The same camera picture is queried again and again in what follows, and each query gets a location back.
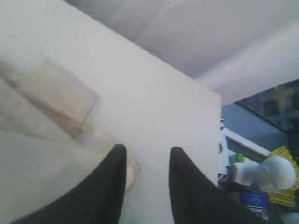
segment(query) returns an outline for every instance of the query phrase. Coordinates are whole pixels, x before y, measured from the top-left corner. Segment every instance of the black pointed shape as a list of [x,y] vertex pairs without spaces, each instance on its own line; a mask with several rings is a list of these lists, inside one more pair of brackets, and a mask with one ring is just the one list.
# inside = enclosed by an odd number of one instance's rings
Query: black pointed shape
[[175,224],[266,224],[221,192],[182,148],[170,153],[169,190]]
[[79,185],[13,224],[118,224],[126,186],[127,151],[115,145]]

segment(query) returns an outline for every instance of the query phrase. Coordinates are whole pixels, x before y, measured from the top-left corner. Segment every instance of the yellow object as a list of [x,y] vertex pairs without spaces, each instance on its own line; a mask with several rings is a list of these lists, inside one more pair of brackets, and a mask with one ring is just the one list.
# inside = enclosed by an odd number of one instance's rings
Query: yellow object
[[282,147],[274,150],[271,153],[271,156],[281,156],[281,157],[286,158],[288,161],[290,161],[293,164],[294,169],[296,171],[297,179],[296,179],[294,186],[289,190],[280,190],[279,192],[277,192],[275,194],[268,193],[269,201],[272,203],[276,203],[276,204],[282,204],[282,205],[285,205],[288,207],[295,207],[295,205],[296,205],[295,190],[297,190],[299,188],[299,167],[298,167],[296,161],[293,159],[293,157],[289,153],[289,150],[285,146],[282,146]]

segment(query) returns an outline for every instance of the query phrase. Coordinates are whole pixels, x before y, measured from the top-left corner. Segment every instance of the white desk lamp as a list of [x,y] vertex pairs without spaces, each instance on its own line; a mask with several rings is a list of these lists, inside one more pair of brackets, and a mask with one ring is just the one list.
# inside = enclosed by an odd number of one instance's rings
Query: white desk lamp
[[296,182],[293,165],[281,156],[269,157],[259,165],[234,163],[231,177],[234,182],[245,186],[256,182],[261,191],[268,193],[290,189]]

